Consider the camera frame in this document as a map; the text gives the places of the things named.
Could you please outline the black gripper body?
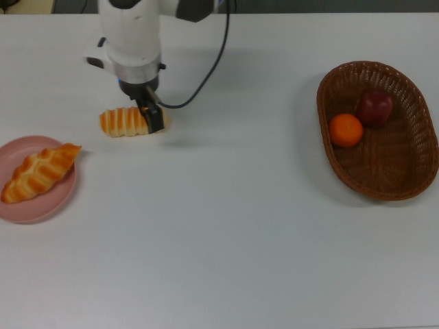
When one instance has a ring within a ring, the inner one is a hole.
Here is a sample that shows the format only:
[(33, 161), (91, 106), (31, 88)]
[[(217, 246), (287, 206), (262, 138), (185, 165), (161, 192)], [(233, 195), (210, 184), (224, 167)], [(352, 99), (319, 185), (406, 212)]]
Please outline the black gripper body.
[(140, 84), (128, 83), (119, 78), (118, 83), (122, 92), (129, 96), (130, 99), (153, 100), (153, 93), (159, 86), (159, 78), (156, 76), (154, 79)]

